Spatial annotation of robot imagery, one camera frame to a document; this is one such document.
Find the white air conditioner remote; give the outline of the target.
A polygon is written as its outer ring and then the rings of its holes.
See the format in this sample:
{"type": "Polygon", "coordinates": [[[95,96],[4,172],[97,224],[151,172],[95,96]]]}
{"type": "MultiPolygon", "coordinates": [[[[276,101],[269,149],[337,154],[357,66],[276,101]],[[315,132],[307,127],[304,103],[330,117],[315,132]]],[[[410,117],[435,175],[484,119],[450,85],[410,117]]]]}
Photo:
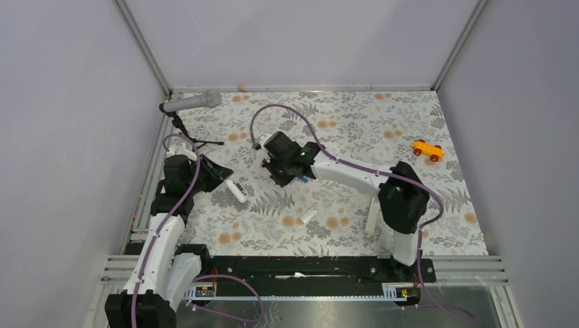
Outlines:
{"type": "Polygon", "coordinates": [[[227,185],[227,188],[233,193],[233,195],[236,197],[236,199],[240,202],[240,203],[245,203],[248,200],[248,193],[246,191],[246,189],[237,181],[234,179],[227,179],[225,181],[225,184],[227,185]]]}

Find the white battery cover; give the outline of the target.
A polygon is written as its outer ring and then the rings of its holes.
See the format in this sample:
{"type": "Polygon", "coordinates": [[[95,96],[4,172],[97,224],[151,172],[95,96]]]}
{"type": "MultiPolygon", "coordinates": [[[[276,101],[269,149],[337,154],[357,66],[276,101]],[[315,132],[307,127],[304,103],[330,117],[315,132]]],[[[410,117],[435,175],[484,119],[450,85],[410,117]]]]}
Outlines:
{"type": "Polygon", "coordinates": [[[315,215],[317,214],[316,209],[314,208],[310,208],[308,209],[300,218],[300,220],[306,224],[307,222],[309,222],[315,215]]]}

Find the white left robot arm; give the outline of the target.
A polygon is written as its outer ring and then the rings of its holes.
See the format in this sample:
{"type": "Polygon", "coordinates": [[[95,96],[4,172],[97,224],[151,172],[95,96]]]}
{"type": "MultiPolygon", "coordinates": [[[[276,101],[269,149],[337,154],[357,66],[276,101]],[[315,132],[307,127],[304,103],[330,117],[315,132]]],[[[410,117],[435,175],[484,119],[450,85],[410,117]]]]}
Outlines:
{"type": "Polygon", "coordinates": [[[175,327],[176,313],[194,280],[208,278],[212,263],[205,245],[177,245],[195,205],[234,171],[205,155],[168,156],[150,207],[150,226],[137,265],[120,293],[104,305],[110,327],[175,327]]]}

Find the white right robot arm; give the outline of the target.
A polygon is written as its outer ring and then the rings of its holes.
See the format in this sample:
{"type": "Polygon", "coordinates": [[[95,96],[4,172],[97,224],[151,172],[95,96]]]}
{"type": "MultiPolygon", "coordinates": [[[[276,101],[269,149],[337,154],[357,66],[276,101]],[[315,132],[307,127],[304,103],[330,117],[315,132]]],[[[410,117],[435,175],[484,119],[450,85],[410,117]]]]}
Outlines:
{"type": "Polygon", "coordinates": [[[262,167],[280,187],[296,178],[310,178],[343,184],[374,197],[383,221],[393,230],[394,277],[407,282],[419,272],[418,223],[430,196],[409,164],[400,161],[383,169],[352,159],[333,158],[317,143],[300,146],[281,131],[260,136],[257,148],[267,155],[262,167]]]}

